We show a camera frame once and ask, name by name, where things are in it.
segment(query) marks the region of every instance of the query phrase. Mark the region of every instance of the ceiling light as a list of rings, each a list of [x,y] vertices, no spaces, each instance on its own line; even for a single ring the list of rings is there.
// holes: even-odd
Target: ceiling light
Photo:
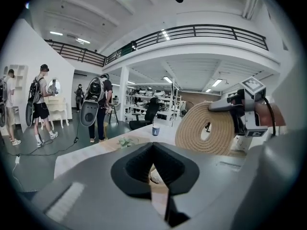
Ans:
[[[221,81],[223,81],[222,79],[218,79],[217,81],[215,81],[215,83],[212,85],[212,87],[215,87],[216,85],[218,85]]]
[[[78,40],[78,39],[76,39],[76,41],[77,41],[78,43],[80,43],[80,44],[84,44],[84,42],[82,42],[82,41],[80,41],[80,40]]]
[[[63,33],[56,33],[56,32],[50,32],[51,34],[54,34],[54,35],[59,35],[59,36],[63,36]]]
[[[164,77],[164,79],[168,81],[169,83],[172,83],[172,81],[168,77]]]
[[[169,36],[167,35],[166,31],[164,29],[161,30],[164,37],[167,39],[167,40],[170,40]]]
[[[81,38],[78,38],[78,40],[79,40],[79,41],[81,41],[81,42],[84,42],[84,43],[90,44],[90,42],[89,42],[89,41],[83,40],[83,39],[81,39]]]

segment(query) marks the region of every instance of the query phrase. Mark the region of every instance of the jeans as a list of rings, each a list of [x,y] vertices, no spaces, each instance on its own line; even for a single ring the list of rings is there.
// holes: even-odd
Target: jeans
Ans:
[[[100,140],[103,140],[104,137],[104,120],[106,116],[106,109],[105,108],[98,108],[97,113],[97,124],[98,124],[98,136]],[[88,131],[90,133],[90,139],[95,138],[95,122],[88,127]]]
[[[79,103],[76,103],[77,104],[77,111],[79,111]]]

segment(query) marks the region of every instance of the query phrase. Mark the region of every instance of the jute rope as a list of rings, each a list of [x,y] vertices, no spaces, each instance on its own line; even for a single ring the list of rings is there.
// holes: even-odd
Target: jute rope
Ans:
[[[182,119],[175,138],[178,147],[213,153],[230,155],[230,147],[235,137],[234,122],[229,112],[210,112],[209,102],[192,107]],[[207,123],[212,125],[206,140],[201,139],[201,132]]]

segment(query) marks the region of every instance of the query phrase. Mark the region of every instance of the balcony railing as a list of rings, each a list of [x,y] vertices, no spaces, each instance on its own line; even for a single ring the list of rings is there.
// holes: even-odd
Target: balcony railing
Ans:
[[[195,24],[177,26],[164,29],[141,37],[129,44],[123,46],[107,57],[106,64],[129,54],[135,50],[165,42],[168,40],[186,38],[186,37],[221,37],[237,41],[246,42],[265,50],[269,50],[265,42],[265,37],[257,33],[250,32],[237,27],[215,24]]]
[[[45,40],[55,51],[62,57],[74,59],[81,62],[94,64],[100,67],[105,65],[106,57],[86,48],[77,47],[74,45]]]

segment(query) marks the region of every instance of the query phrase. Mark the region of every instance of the black shorts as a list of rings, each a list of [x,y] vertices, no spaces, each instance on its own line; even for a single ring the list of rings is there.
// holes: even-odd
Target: black shorts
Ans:
[[[47,108],[47,105],[45,102],[43,103],[34,103],[34,113],[33,113],[33,118],[41,118],[45,119],[49,116],[49,110]]]

